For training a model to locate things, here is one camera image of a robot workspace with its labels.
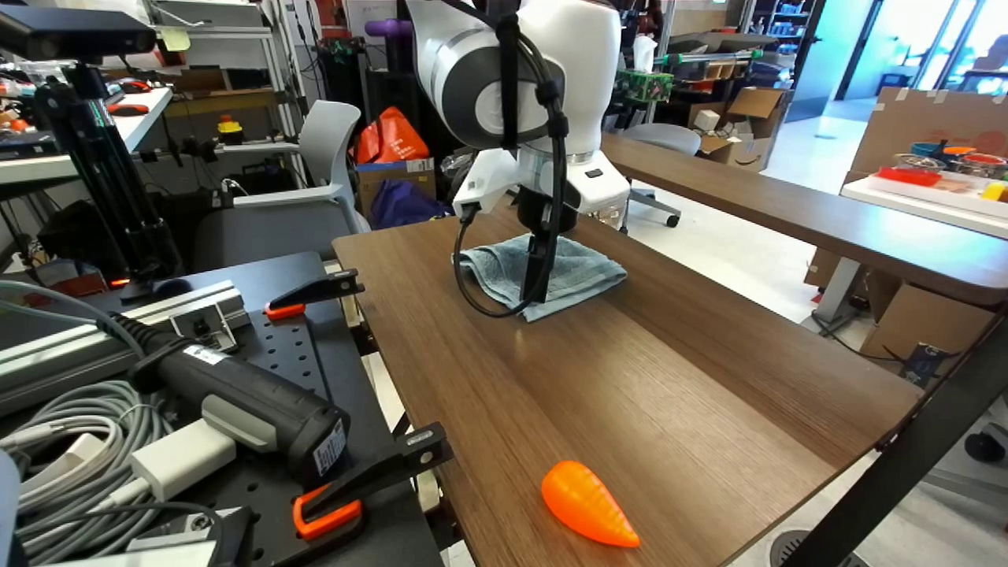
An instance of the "green box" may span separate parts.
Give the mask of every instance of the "green box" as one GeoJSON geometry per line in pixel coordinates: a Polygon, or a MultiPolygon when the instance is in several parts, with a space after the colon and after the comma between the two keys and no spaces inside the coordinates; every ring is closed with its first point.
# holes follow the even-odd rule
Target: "green box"
{"type": "Polygon", "coordinates": [[[672,76],[629,69],[616,72],[616,94],[635,102],[667,102],[672,96],[672,76]]]}

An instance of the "blue towel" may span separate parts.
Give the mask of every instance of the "blue towel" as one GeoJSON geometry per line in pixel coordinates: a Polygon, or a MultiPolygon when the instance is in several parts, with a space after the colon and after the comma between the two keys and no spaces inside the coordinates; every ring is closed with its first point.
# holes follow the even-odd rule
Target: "blue towel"
{"type": "MultiPolygon", "coordinates": [[[[525,234],[499,244],[463,250],[462,269],[476,275],[492,299],[513,308],[521,303],[530,237],[525,234]]],[[[537,321],[594,298],[626,277],[627,271],[620,264],[561,236],[556,241],[556,261],[549,274],[546,302],[530,305],[522,315],[529,323],[537,321]]]]}

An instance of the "white robot link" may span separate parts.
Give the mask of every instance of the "white robot link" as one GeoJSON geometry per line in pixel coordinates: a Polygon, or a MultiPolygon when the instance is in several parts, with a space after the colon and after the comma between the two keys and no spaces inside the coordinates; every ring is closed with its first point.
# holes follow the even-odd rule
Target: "white robot link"
{"type": "MultiPolygon", "coordinates": [[[[455,3],[472,7],[470,0],[455,3]]],[[[472,204],[489,212],[515,185],[552,196],[553,146],[547,113],[536,99],[532,68],[519,61],[515,156],[501,148],[504,119],[495,30],[444,1],[406,4],[413,19],[417,80],[449,130],[481,150],[455,198],[456,214],[461,217],[463,208],[472,204]]],[[[559,86],[570,127],[566,205],[581,213],[622,207],[629,184],[600,149],[602,118],[620,56],[619,15],[601,0],[524,0],[517,19],[559,86]]]]}

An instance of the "brown tabletop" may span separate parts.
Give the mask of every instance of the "brown tabletop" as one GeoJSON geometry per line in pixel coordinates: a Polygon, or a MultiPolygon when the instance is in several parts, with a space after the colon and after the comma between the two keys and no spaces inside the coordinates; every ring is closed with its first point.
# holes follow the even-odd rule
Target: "brown tabletop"
{"type": "Polygon", "coordinates": [[[625,176],[953,298],[1008,298],[1008,240],[606,134],[625,176]]]}
{"type": "MultiPolygon", "coordinates": [[[[626,281],[533,324],[460,296],[445,219],[338,239],[412,423],[440,422],[445,490],[481,567],[729,561],[881,439],[918,390],[646,246],[582,219],[571,236],[626,281]],[[602,546],[539,495],[575,459],[642,539],[602,546]]],[[[467,247],[522,232],[481,215],[467,247]]],[[[494,305],[485,296],[487,305],[494,305]]]]}

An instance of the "plastic carrot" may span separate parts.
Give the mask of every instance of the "plastic carrot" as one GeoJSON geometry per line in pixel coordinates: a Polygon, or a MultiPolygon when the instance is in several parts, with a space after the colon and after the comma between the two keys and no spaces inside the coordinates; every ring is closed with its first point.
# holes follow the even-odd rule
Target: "plastic carrot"
{"type": "Polygon", "coordinates": [[[586,538],[611,546],[640,546],[640,538],[609,489],[579,462],[561,461],[546,474],[542,499],[557,520],[586,538]]]}

